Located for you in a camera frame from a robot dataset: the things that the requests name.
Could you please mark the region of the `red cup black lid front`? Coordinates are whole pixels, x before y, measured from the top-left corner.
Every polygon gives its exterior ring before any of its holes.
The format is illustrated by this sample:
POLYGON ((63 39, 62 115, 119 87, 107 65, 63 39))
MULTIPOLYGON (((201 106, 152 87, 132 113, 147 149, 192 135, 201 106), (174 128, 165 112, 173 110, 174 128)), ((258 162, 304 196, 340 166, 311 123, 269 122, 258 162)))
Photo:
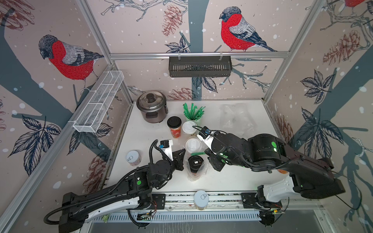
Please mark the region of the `red cup black lid front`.
POLYGON ((191 181, 196 181, 202 175, 202 168, 204 165, 204 160, 199 155, 192 155, 188 159, 188 166, 189 166, 189 175, 188 178, 191 181))

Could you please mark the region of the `clear plastic carrier bag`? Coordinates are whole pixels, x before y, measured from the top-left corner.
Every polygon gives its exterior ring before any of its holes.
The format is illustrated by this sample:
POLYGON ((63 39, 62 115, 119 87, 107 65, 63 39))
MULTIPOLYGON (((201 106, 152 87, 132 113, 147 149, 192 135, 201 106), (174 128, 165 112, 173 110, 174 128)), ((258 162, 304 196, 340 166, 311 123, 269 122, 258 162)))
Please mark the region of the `clear plastic carrier bag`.
MULTIPOLYGON (((203 165, 203 168, 202 168, 202 175, 200 176, 200 178, 201 178, 202 176, 205 176, 207 174, 209 162, 208 162, 206 154, 205 155, 199 155, 199 156, 201 156, 203 158, 203 160, 204 160, 204 165, 203 165)), ((184 159, 184 167, 186 169, 187 178, 188 178, 188 175, 189 175, 188 159, 190 157, 191 157, 191 154, 187 154, 186 158, 184 159)))

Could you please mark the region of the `green straw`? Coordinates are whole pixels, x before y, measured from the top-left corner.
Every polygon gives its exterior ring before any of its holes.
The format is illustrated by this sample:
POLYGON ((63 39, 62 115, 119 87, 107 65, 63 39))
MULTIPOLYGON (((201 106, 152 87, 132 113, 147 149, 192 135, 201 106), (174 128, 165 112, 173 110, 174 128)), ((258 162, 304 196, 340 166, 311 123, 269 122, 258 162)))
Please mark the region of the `green straw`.
POLYGON ((191 156, 199 156, 199 155, 205 155, 205 152, 194 152, 191 154, 191 156))

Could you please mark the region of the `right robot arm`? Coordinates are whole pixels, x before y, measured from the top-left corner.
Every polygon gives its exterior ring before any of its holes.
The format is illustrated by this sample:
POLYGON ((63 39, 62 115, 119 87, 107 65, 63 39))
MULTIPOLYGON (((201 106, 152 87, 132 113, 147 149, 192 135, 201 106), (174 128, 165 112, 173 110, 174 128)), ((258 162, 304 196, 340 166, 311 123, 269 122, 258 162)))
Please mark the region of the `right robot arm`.
POLYGON ((244 139, 206 129, 197 137, 207 145, 205 153, 216 171, 230 165, 253 172, 288 172, 281 181, 258 186, 256 201, 260 205, 278 203, 294 195, 319 200, 345 193, 342 182, 332 173, 334 166, 330 159, 308 157, 273 135, 244 139))

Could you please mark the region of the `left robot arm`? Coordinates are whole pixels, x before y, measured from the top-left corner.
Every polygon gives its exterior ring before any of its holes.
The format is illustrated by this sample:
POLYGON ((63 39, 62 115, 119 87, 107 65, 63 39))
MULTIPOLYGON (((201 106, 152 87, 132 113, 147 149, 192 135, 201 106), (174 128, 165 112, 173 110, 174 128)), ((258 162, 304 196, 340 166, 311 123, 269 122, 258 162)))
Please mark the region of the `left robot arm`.
POLYGON ((125 174, 116 184, 87 195, 72 192, 63 197, 60 208, 52 210, 43 219, 48 225, 58 225, 60 233, 70 233, 99 216, 120 209, 142 210, 153 204, 153 189, 163 188, 175 170, 184 169, 185 149, 172 153, 156 163, 136 168, 125 174))

